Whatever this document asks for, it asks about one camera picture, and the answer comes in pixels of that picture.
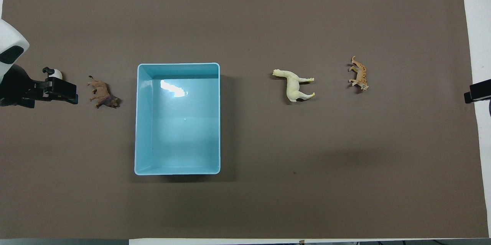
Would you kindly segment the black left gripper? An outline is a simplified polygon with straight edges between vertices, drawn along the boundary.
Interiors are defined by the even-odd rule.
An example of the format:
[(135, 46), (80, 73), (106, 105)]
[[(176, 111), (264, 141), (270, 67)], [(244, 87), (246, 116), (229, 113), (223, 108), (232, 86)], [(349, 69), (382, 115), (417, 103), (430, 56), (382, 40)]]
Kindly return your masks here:
[(77, 86), (59, 78), (46, 78), (48, 93), (36, 88), (40, 81), (31, 79), (26, 71), (13, 65), (3, 76), (0, 86), (1, 107), (21, 106), (33, 109), (35, 102), (61, 101), (77, 105)]

